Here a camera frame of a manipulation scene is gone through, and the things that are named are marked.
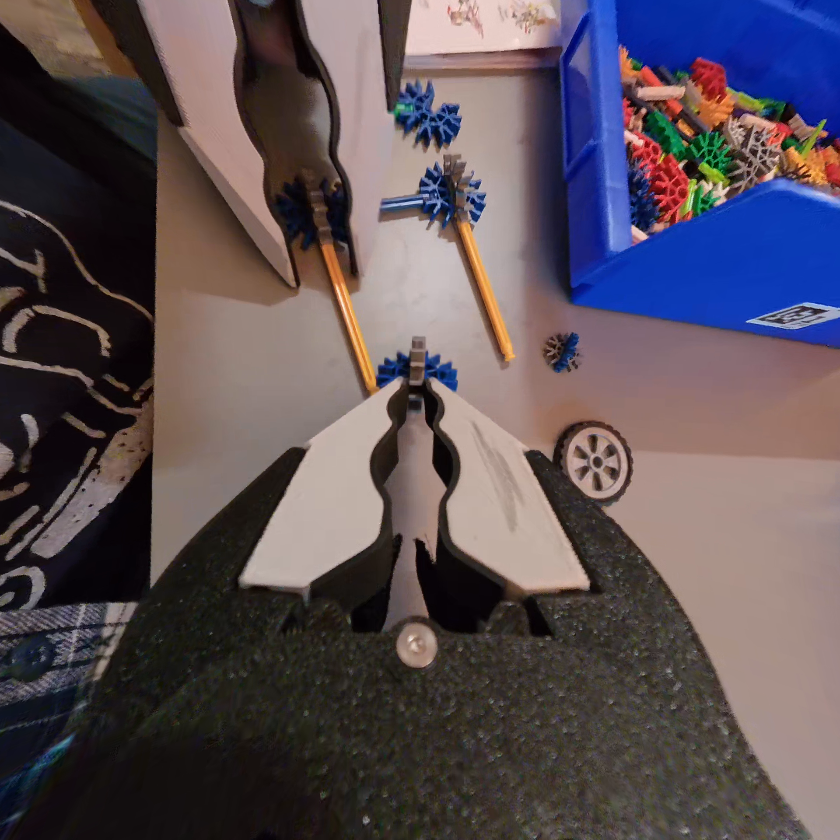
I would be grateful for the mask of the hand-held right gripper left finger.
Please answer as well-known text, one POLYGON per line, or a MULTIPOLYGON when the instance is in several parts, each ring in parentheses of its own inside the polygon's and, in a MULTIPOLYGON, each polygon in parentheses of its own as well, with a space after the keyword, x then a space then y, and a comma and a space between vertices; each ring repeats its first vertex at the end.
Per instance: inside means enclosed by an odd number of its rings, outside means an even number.
POLYGON ((393 573, 387 481, 399 464, 404 381, 310 439, 240 578, 303 600, 370 600, 393 573))

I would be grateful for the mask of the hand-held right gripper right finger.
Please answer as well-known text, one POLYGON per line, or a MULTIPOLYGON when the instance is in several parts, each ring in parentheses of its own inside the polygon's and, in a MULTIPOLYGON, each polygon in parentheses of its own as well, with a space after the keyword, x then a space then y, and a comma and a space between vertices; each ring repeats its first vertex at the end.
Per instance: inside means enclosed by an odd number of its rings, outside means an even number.
POLYGON ((518 437, 448 386, 426 384, 446 490, 436 561, 465 600, 589 592, 591 578, 518 437))

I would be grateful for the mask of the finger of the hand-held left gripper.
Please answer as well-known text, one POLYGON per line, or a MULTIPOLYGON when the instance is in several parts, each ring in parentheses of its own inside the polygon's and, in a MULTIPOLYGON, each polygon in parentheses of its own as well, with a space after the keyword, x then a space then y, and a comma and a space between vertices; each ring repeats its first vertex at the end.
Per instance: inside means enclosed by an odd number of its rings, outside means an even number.
POLYGON ((176 105, 179 133, 281 281, 300 287, 269 206, 266 151, 244 112, 246 42, 235 2, 138 2, 176 105))
POLYGON ((353 272, 373 258, 388 177, 388 105, 378 2, 298 2, 331 102, 331 162, 349 199, 353 272))

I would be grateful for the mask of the blue connector stack green tip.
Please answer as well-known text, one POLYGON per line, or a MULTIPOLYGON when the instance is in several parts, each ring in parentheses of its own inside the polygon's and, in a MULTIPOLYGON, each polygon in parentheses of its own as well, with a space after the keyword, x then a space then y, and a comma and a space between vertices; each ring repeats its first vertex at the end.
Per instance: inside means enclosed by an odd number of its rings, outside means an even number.
POLYGON ((429 80, 407 82, 395 105, 395 122, 405 134, 414 133, 416 143, 438 150, 450 146, 461 131, 460 104, 436 105, 436 88, 429 80))

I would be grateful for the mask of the yellow plastic rod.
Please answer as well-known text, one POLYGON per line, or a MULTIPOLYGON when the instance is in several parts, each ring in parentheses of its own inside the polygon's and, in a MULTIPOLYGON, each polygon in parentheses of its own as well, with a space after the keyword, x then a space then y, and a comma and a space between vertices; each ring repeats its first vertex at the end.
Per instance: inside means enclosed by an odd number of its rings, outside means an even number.
POLYGON ((320 241, 320 250, 322 250, 322 257, 324 257, 327 272, 329 272, 331 281, 332 281, 334 296, 336 296, 336 301, 337 301, 341 315, 342 315, 344 328, 348 332, 348 337, 349 337, 349 342, 353 347, 353 354, 356 357, 359 372, 363 376, 365 388, 370 394, 375 394, 380 389, 376 384, 376 371, 373 367, 371 355, 370 355, 368 345, 365 342, 365 335, 363 335, 358 315, 356 315, 354 306, 353 306, 349 286, 348 286, 348 281, 344 277, 336 245, 331 240, 320 241))
POLYGON ((506 362, 512 362, 516 359, 514 345, 506 325, 506 320, 502 316, 502 311, 499 308, 499 299, 494 291, 494 286, 490 282, 489 272, 485 269, 485 262, 478 252, 478 243, 473 233, 473 226, 465 221, 465 219, 456 219, 456 230, 461 238, 461 243, 465 247, 467 257, 470 269, 473 272, 478 292, 482 296, 482 301, 485 304, 487 316, 490 320, 494 335, 499 343, 501 355, 506 362))

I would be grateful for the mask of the blue plastic bin with pieces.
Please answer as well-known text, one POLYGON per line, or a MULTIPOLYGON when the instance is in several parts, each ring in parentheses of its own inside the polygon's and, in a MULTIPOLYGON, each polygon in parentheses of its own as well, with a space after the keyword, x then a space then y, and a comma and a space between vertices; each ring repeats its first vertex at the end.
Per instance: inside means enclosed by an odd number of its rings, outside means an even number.
POLYGON ((839 2, 563 2, 560 63, 574 303, 839 349, 839 199, 778 179, 633 245, 620 46, 839 136, 839 2))

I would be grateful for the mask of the grey toy wheel black tyre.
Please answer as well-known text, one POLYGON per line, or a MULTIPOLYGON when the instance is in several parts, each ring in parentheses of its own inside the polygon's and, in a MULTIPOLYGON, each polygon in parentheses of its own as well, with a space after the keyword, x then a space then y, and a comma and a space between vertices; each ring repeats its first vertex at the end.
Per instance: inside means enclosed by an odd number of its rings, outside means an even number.
POLYGON ((625 435, 603 422, 567 427, 555 445, 553 462, 586 496, 615 505, 630 488, 635 457, 625 435))

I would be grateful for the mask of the white instruction booklet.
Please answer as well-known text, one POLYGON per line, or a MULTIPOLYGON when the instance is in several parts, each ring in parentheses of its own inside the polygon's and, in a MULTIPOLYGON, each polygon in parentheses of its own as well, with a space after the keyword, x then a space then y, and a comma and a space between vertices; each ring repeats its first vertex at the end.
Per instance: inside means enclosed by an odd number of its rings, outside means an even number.
POLYGON ((414 2, 405 71, 529 70, 562 53, 562 2, 414 2))

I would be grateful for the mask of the small blue grey connector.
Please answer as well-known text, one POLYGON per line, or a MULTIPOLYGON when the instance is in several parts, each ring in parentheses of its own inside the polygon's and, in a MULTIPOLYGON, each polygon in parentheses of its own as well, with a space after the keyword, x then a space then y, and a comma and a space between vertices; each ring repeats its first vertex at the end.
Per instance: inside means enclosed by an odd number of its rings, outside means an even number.
POLYGON ((580 335, 577 332, 555 333, 543 343, 543 359, 553 372, 580 369, 580 335))

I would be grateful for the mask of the person's dark printed t-shirt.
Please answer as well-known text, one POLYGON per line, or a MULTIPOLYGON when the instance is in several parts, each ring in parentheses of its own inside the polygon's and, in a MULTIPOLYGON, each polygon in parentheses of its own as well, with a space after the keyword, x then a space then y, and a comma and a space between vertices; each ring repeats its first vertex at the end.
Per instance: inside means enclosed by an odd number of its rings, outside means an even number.
POLYGON ((159 109, 2 27, 2 610, 152 576, 159 109))

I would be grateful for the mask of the person's plaid overshirt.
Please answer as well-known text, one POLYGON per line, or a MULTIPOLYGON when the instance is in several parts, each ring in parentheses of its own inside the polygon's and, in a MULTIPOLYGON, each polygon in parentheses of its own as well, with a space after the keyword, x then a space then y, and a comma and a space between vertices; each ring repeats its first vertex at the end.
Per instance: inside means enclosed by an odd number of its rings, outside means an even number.
POLYGON ((2 612, 2 838, 67 755, 137 602, 2 612))

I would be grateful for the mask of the pile of colourful construction pieces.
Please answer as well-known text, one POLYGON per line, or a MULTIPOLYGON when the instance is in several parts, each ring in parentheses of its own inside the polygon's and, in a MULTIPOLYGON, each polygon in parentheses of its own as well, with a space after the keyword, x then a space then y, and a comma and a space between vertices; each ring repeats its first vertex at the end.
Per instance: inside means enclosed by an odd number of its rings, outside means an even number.
POLYGON ((783 179, 839 199, 839 136, 788 100, 728 85, 723 65, 650 66, 620 46, 633 245, 783 179))

